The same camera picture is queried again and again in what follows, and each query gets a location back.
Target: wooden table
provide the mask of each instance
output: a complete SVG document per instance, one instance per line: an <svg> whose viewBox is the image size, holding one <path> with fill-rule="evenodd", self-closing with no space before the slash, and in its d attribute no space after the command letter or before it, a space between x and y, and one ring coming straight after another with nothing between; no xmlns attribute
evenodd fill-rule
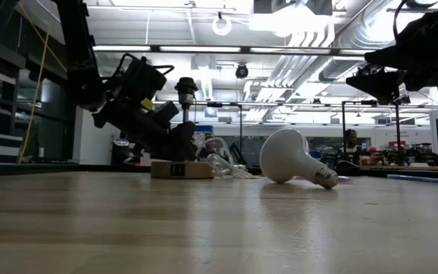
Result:
<svg viewBox="0 0 438 274"><path fill-rule="evenodd" d="M0 273L438 273L438 184L0 177Z"/></svg>

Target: light bulb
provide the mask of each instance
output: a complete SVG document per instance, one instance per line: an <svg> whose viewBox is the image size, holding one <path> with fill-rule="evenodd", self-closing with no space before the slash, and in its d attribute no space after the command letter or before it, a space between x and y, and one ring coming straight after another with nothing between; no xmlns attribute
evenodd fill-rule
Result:
<svg viewBox="0 0 438 274"><path fill-rule="evenodd" d="M300 176L314 184L331 189L338 175L309 155L309 143L294 129L280 129L265 142L259 156L263 174L277 183Z"/></svg>

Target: cardboard box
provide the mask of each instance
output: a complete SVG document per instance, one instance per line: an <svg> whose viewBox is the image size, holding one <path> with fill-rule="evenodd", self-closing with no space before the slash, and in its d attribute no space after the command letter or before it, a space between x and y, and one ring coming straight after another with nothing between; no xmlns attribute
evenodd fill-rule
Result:
<svg viewBox="0 0 438 274"><path fill-rule="evenodd" d="M159 162L151 163L152 178L166 179L211 179L212 168L203 162Z"/></svg>

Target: desk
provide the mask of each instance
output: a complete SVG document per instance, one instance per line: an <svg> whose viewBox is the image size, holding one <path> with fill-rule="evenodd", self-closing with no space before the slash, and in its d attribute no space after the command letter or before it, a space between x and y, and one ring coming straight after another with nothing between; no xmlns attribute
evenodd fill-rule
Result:
<svg viewBox="0 0 438 274"><path fill-rule="evenodd" d="M0 273L438 272L438 184L0 177Z"/></svg>

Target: yellow cable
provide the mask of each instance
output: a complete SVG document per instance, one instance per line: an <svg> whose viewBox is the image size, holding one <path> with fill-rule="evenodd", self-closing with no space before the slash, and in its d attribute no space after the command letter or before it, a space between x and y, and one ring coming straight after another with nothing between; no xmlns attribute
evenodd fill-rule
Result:
<svg viewBox="0 0 438 274"><path fill-rule="evenodd" d="M21 4L21 2L19 2L18 4L20 5L20 8L21 8L22 12L24 13L25 18L30 22L31 27L33 27L33 29L35 30L36 34L40 38L40 40L42 40L42 42L45 43L45 49L46 49L47 48L47 44L46 44L45 40L43 39L42 35L38 31L37 27L35 27L35 25L31 21L30 16L28 16L28 13L24 10L23 5ZM67 72L67 68L62 64L62 62L60 62L60 60L57 57L57 55L52 51L52 49L50 49L50 47L48 47L48 49L49 49L50 53L53 55L53 57L55 57L55 59L57 60L59 65L62 67L64 72Z"/></svg>
<svg viewBox="0 0 438 274"><path fill-rule="evenodd" d="M33 105L31 106L30 123L28 124L27 135L24 139L23 149L21 149L20 160L18 161L18 164L21 164L24 152L27 150L28 138L30 137L31 124L33 122L33 114L35 113L35 104L37 104L38 90L40 89L40 84L42 83L43 65L45 64L46 49L50 35L49 33L49 31L46 33L45 47L43 48L43 57L42 62L40 63L40 73L38 74L38 82L36 83L35 95L33 96Z"/></svg>

